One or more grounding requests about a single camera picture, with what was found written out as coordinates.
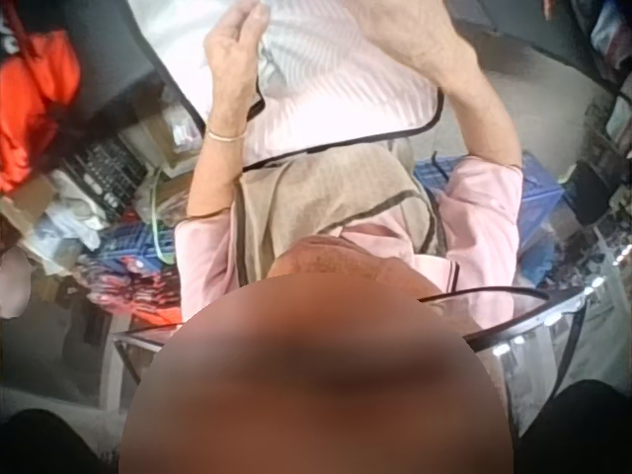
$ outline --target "clothing pile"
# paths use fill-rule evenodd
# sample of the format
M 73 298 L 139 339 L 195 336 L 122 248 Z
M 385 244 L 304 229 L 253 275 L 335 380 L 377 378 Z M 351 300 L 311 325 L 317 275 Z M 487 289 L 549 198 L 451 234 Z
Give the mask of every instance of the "clothing pile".
M 82 255 L 74 276 L 91 290 L 88 298 L 92 302 L 113 314 L 129 312 L 154 325 L 182 321 L 180 277 L 175 266 L 156 274 L 122 274 Z

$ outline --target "white cloth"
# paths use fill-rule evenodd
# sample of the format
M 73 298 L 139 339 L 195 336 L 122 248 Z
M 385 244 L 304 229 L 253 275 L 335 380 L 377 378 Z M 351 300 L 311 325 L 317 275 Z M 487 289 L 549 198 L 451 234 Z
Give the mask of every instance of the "white cloth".
M 127 0 L 145 38 L 199 114 L 212 105 L 204 36 L 231 0 Z M 364 39 L 340 0 L 266 0 L 260 47 L 266 108 L 252 120 L 244 165 L 316 146 L 415 130 L 435 116 L 429 81 Z

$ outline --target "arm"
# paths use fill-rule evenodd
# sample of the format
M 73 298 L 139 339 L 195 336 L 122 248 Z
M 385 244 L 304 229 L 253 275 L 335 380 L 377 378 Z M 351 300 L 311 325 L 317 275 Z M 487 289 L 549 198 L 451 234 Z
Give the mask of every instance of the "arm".
M 234 139 L 207 135 L 199 154 L 189 193 L 187 215 L 208 216 L 233 202 L 233 185 L 243 167 L 244 140 L 250 103 L 257 81 L 257 48 L 268 26 L 268 7 L 241 0 L 219 20 L 204 41 L 213 77 L 213 106 L 207 129 Z
M 443 0 L 346 0 L 366 37 L 438 85 L 458 119 L 468 153 L 521 164 L 520 143 L 473 47 L 458 35 Z

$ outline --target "gold bracelet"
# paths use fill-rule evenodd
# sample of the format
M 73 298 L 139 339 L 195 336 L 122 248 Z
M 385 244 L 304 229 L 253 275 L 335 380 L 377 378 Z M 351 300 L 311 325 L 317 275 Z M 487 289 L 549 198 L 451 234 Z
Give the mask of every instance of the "gold bracelet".
M 235 141 L 243 140 L 244 138 L 246 138 L 247 133 L 248 133 L 248 130 L 244 131 L 239 136 L 228 137 L 228 136 L 216 135 L 212 131 L 210 131 L 210 129 L 206 131 L 206 135 L 208 135 L 209 138 L 212 138 L 213 140 L 221 141 L 222 143 L 234 143 Z

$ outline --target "pink shirt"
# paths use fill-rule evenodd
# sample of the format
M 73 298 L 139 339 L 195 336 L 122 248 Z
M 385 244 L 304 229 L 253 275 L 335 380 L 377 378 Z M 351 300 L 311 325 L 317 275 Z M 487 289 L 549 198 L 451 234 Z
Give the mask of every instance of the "pink shirt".
M 436 196 L 447 240 L 445 258 L 415 255 L 405 219 L 392 208 L 353 225 L 334 229 L 377 257 L 397 257 L 444 291 L 511 286 L 519 244 L 517 215 L 522 172 L 469 157 Z M 384 232 L 361 232 L 362 224 Z M 188 321 L 202 308 L 237 289 L 231 214 L 185 221 L 176 228 L 176 256 L 182 286 L 182 315 Z M 483 328 L 511 314 L 475 316 Z

